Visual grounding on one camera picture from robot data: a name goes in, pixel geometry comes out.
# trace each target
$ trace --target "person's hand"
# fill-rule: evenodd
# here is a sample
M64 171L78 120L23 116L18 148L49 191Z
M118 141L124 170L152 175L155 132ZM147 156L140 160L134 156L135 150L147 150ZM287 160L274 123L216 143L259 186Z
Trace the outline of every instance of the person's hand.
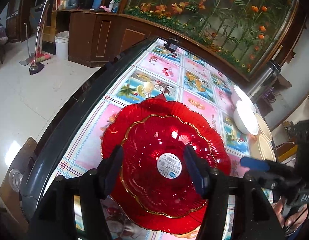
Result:
M279 223L281 227L284 226L288 227L290 226L300 215L301 213L307 209L307 205L303 205L301 211L297 212L296 214L293 214L292 216L288 217L288 219L285 222L285 219L281 215L282 208L284 206L285 199L282 198L275 206L274 206L274 212L279 220ZM297 228L306 220L308 216L308 210L302 214L302 216L293 224L293 226L290 228L289 231L295 231Z

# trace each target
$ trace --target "wooden counter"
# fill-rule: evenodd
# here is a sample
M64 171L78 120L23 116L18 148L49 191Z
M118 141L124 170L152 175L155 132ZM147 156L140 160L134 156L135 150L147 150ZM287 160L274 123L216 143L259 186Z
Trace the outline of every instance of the wooden counter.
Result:
M254 82L258 78L258 72L262 71L263 66L247 77L204 45L148 20L127 14L96 13L81 9L69 11L71 15L68 59L88 67L100 67L123 50L153 35L165 40L170 37L178 38L180 47L204 59L242 88ZM304 24L304 17L301 19L303 21L296 19L299 29L302 29Z

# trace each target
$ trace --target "mop handle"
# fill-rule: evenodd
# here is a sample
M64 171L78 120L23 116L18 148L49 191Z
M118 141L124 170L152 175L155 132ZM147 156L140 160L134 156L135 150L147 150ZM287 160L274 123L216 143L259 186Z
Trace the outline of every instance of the mop handle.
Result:
M48 7L49 7L49 0L46 0L44 2L44 6L43 6L43 9L42 9L42 13L41 13L41 17L40 17L40 21L39 21L39 25L37 26L37 37L36 37L36 40L35 40L35 51L34 51L34 65L36 65L36 60L37 60L37 49L38 49L38 46L40 43L40 40L41 40L41 36L42 36L42 29L43 29L43 25L44 25L44 22L46 20L46 16L47 16L47 13L48 13Z
M27 45L28 45L28 56L30 57L30 49L29 49L29 41L28 41L28 25L24 23L25 25L25 36L27 38Z

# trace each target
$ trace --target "screw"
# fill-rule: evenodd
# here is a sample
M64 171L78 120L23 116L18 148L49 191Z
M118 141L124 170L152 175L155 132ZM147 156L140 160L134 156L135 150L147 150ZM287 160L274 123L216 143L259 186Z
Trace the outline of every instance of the screw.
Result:
M91 169L88 171L89 175L96 175L97 169Z
M213 169L211 170L211 174L213 174L213 175L218 175L218 174L219 174L218 169L213 168Z
M55 181L57 181L57 182L60 182L60 181L62 181L63 179L65 179L65 177L64 177L63 175L59 175L59 176L56 176L56 177L55 177Z

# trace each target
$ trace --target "bowl label sticker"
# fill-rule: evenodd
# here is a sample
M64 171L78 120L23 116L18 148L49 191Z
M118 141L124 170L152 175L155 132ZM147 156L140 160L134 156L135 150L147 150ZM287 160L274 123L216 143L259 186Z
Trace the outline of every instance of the bowl label sticker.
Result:
M164 153L157 160L157 168L162 176L168 179L175 179L182 170L181 161L172 153Z

